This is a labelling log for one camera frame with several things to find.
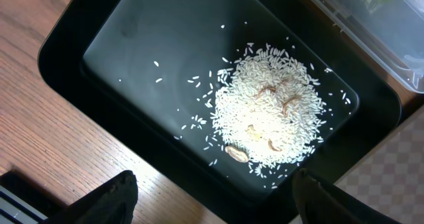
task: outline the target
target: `rice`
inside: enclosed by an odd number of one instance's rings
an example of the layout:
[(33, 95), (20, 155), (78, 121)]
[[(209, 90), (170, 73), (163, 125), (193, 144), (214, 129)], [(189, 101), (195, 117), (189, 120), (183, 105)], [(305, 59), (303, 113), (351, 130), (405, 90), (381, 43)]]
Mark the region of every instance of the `rice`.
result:
[[(311, 78), (301, 62), (268, 44), (265, 51), (258, 51), (254, 58), (245, 56), (231, 83), (223, 82), (225, 86), (216, 91), (212, 124), (225, 144), (261, 164), (255, 170), (261, 175), (263, 167), (303, 160), (319, 133), (322, 121), (317, 115), (325, 103), (315, 93), (318, 79)], [(220, 71), (219, 76), (227, 75)]]

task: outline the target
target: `wood grain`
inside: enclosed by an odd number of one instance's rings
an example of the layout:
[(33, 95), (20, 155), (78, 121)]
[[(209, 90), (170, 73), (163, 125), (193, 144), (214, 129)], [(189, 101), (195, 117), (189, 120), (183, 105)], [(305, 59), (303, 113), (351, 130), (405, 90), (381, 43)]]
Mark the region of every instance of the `wood grain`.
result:
[[(42, 81), (38, 50), (69, 1), (0, 0), (0, 174), (16, 167), (70, 204), (129, 169), (133, 223), (222, 223)], [(388, 83), (404, 105), (417, 98)]]

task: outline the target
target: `black tray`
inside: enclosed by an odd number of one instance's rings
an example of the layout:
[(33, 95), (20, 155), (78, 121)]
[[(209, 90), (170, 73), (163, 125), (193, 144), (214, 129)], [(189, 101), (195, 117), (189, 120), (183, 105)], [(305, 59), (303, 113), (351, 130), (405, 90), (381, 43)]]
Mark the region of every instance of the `black tray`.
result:
[[(40, 72), (59, 94), (225, 221), (288, 222), (296, 214), (290, 187), (296, 164), (260, 179), (216, 145), (203, 150), (210, 125), (181, 131), (191, 116), (209, 117), (213, 110), (195, 100), (216, 81), (209, 70), (215, 75), (228, 67), (221, 57), (236, 60), (236, 49), (247, 42), (257, 48), (268, 42), (314, 64), (308, 72), (320, 79), (317, 91), (333, 112), (323, 116), (326, 142), (300, 166), (326, 180), (334, 182), (398, 122), (395, 93), (297, 0), (264, 0), (272, 13), (257, 0), (121, 0), (112, 13), (119, 1), (73, 0), (40, 51)], [(335, 72), (325, 73), (327, 66)], [(187, 83), (193, 76), (201, 76), (203, 86)], [(156, 84), (157, 78), (164, 80)], [(352, 104), (344, 104), (341, 90)], [(215, 158), (218, 165), (208, 167)], [(277, 179), (279, 174), (288, 177)], [(279, 184), (273, 192), (272, 182)]]

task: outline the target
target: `checkered surface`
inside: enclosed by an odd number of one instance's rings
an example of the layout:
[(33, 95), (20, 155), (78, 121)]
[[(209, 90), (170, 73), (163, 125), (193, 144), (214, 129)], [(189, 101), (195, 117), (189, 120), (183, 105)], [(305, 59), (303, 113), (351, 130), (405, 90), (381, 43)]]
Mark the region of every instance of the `checkered surface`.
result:
[(424, 107), (337, 186), (401, 223), (424, 223)]

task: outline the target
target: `clear plastic container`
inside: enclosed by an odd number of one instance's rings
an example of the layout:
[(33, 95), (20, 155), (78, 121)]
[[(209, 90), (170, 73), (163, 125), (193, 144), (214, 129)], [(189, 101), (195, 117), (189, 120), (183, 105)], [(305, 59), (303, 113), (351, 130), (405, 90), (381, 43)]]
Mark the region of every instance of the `clear plastic container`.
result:
[(424, 0), (312, 0), (407, 89), (424, 93)]

